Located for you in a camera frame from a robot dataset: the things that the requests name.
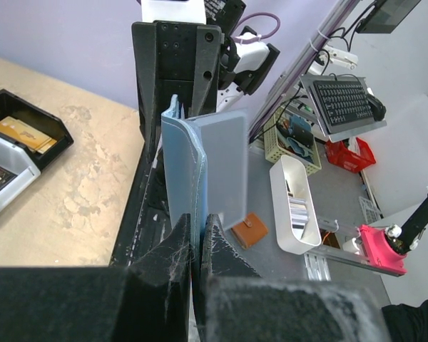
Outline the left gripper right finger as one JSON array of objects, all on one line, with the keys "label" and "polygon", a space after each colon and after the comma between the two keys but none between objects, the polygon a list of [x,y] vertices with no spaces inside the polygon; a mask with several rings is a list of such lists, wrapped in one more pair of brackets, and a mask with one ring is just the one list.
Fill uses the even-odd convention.
[{"label": "left gripper right finger", "polygon": [[202,341],[390,341],[366,289],[332,281],[263,278],[208,215],[195,321]]}]

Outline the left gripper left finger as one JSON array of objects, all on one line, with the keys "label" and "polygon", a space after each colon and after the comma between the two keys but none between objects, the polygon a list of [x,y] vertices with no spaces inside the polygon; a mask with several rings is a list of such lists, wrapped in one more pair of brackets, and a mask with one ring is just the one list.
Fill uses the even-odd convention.
[{"label": "left gripper left finger", "polygon": [[0,268],[0,341],[186,341],[190,216],[128,266]]}]

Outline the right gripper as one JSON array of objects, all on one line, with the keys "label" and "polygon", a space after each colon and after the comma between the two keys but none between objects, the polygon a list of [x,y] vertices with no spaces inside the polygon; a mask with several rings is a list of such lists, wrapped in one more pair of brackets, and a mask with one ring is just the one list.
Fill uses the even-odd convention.
[{"label": "right gripper", "polygon": [[214,113],[223,34],[218,26],[171,21],[135,22],[131,33],[140,130],[152,163],[161,133],[157,80],[193,82],[189,116]]}]

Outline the blue card holder wallet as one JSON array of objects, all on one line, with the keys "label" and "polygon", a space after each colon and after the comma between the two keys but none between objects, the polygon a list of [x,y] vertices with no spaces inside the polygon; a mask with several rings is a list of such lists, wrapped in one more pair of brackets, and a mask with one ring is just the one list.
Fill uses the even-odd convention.
[{"label": "blue card holder wallet", "polygon": [[189,214],[202,232],[209,214],[229,229],[246,216],[248,114],[245,109],[188,118],[173,95],[161,114],[170,220]]}]

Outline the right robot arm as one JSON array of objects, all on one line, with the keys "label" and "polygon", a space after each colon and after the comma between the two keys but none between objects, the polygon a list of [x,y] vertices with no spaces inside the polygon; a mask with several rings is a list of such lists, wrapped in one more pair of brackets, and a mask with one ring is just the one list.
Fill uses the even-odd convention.
[{"label": "right robot arm", "polygon": [[252,95],[280,51],[249,26],[244,1],[140,1],[131,26],[140,130],[146,159],[157,153],[161,113],[178,96],[190,117],[228,108]]}]

